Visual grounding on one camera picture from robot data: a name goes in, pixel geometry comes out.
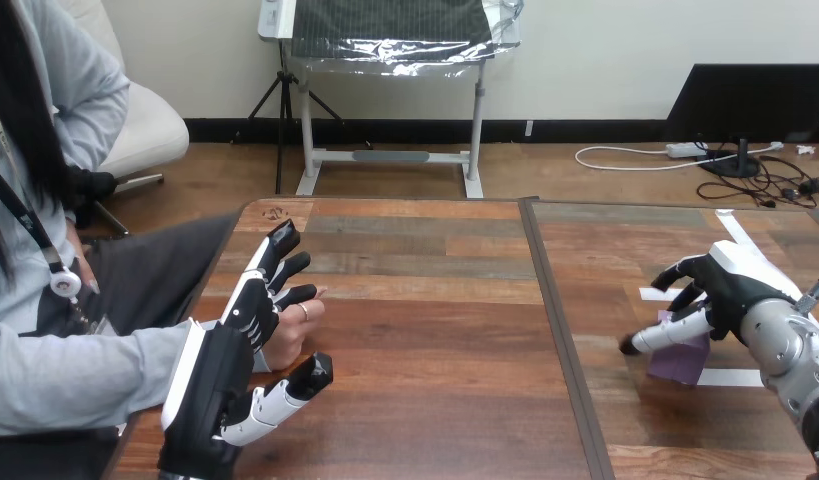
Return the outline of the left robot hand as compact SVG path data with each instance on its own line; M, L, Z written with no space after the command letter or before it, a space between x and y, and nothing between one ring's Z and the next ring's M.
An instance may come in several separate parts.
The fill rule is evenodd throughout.
M315 352L287 376L251 388L255 359L279 314L311 300L312 285L286 288L305 269L307 252L286 220L266 234L215 324L188 320L188 336L163 404L162 479L229 479L242 449L269 435L334 380L330 355Z

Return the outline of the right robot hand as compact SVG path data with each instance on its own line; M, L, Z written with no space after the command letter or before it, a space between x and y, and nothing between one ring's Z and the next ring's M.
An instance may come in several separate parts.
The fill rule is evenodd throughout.
M631 333L619 341L625 355L662 350L707 334L722 340L739 329L757 304L778 300L796 304L791 281L774 265L735 242L713 243L706 254L686 256L663 270L651 287L665 292L676 281L690 283L668 307L671 320Z

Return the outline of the person's hand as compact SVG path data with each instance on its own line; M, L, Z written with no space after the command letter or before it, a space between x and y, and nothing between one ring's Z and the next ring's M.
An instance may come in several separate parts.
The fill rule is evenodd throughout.
M99 284L92 267L86 259L86 247L82 244L77 233L75 223L69 218L66 219L66 238L75 250L75 258L78 262L79 277L84 286L87 286L94 294L100 294Z
M297 360L306 338L322 323L325 292L318 288L312 299L294 303L279 314L279 324L261 351L269 371L284 370Z

